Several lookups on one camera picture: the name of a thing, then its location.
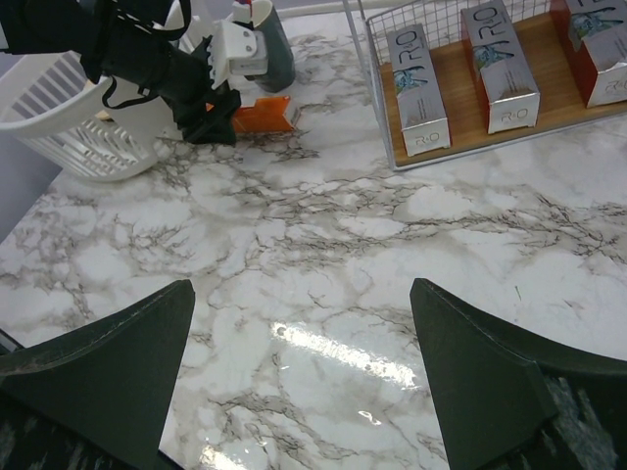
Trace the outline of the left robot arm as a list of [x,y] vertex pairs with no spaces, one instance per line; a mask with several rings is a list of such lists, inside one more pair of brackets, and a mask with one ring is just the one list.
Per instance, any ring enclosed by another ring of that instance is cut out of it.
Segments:
[[192,4],[178,2],[182,25],[167,29],[170,1],[4,1],[1,50],[12,55],[75,52],[89,80],[112,80],[105,108],[162,99],[185,142],[234,145],[238,91],[217,83],[207,35],[190,53],[175,46]]

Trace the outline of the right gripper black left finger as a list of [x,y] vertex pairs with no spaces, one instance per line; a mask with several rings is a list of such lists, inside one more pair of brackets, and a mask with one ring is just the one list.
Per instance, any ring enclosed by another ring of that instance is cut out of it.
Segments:
[[160,442],[194,306],[178,280],[35,346],[3,333],[2,468],[178,468]]

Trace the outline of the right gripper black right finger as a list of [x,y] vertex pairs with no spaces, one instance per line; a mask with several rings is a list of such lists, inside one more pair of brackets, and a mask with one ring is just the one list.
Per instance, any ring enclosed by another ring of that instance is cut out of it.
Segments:
[[424,278],[410,303],[451,468],[625,468],[625,361],[544,338]]

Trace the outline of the orange toothpaste box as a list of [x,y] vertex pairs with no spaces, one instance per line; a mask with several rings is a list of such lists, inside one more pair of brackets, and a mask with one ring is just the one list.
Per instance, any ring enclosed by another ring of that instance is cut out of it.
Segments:
[[300,107],[289,96],[263,97],[241,107],[231,119],[236,133],[276,133],[296,129]]

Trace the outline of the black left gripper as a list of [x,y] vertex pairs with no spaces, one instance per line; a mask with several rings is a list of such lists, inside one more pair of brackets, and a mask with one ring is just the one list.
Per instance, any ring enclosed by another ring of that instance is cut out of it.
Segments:
[[213,88],[213,39],[211,34],[203,37],[188,54],[156,33],[114,28],[101,51],[99,68],[113,80],[126,80],[150,96],[172,102],[173,119],[185,142],[233,146],[232,118],[241,107],[241,96],[237,90]]

